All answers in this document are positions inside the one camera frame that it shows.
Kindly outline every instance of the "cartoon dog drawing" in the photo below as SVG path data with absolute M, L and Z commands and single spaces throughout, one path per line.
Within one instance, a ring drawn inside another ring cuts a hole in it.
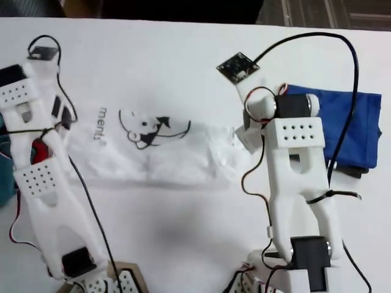
M 136 144 L 139 150 L 181 139 L 191 126 L 191 121 L 179 123 L 172 121 L 170 117 L 149 117 L 128 110 L 119 110 L 118 116 L 128 139 Z

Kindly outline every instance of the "white plastic bag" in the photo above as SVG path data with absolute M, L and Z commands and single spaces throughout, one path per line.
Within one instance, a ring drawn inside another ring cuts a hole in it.
M 233 128 L 115 106 L 78 107 L 78 114 L 68 152 L 89 183 L 223 187 L 249 166 Z

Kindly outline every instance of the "white surface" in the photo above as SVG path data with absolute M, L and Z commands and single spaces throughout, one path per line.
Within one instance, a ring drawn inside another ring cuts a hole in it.
M 175 117 L 167 118 L 167 127 L 156 115 L 119 108 L 122 102 L 121 96 L 113 96 L 104 104 L 93 105 L 90 99 L 78 104 L 79 120 L 71 128 L 67 150 L 91 183 L 210 189 L 237 184 L 237 177 L 250 168 L 251 156 L 232 127 Z M 158 147 L 146 144 L 146 135 L 154 132 Z M 79 181 L 75 173 L 71 179 Z
M 281 38 L 309 29 L 264 26 L 152 23 L 142 21 L 1 19 L 0 67 L 26 56 L 28 43 L 38 34 L 52 34 L 63 49 L 63 86 L 75 101 L 109 100 L 122 96 L 124 106 L 196 118 L 217 125 L 241 124 L 241 102 L 235 87 L 215 66 L 238 51 L 250 58 Z M 338 197 L 343 237 L 373 285 L 373 292 L 389 288 L 388 263 L 391 216 L 389 206 L 389 131 L 391 94 L 391 34 L 336 31 L 347 36 L 360 62 L 359 90 L 383 94 L 379 165 L 361 180 L 334 174 L 334 189 L 358 191 L 363 201 Z M 282 82 L 335 90 L 351 90 L 353 62 L 342 42 L 326 38 L 296 40 L 275 49 L 260 64 L 267 83 Z M 268 194 L 264 164 L 251 176 L 249 188 Z M 86 197 L 80 188 L 82 204 Z M 184 192 L 150 188 L 91 187 L 90 191 L 114 257 L 138 263 L 150 292 L 221 292 L 239 262 L 267 242 L 267 217 L 260 199 L 236 187 L 221 192 Z M 0 283 L 4 292 L 52 292 L 39 256 L 29 247 L 12 245 L 8 227 L 12 202 L 0 210 Z M 294 215 L 294 230 L 315 225 Z M 31 236 L 27 215 L 15 234 Z M 345 292 L 366 287 L 344 258 Z

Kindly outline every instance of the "small circuit board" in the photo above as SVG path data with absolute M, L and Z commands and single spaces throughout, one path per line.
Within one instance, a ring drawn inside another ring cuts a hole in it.
M 239 52 L 216 68 L 233 84 L 237 84 L 257 71 L 259 66 Z

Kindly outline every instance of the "blue fabric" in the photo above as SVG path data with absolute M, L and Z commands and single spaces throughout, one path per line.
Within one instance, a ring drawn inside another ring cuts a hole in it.
M 289 85 L 287 94 L 313 93 L 320 101 L 318 116 L 322 119 L 329 160 L 335 150 L 351 107 L 351 92 L 335 92 Z M 346 133 L 337 163 L 345 166 L 375 168 L 378 161 L 379 115 L 381 95 L 358 93 L 352 122 Z
M 4 126 L 0 115 L 0 128 Z M 0 151 L 10 153 L 10 140 L 8 136 L 0 136 Z M 15 193 L 15 185 L 12 173 L 12 160 L 0 156 L 0 207 L 4 206 Z

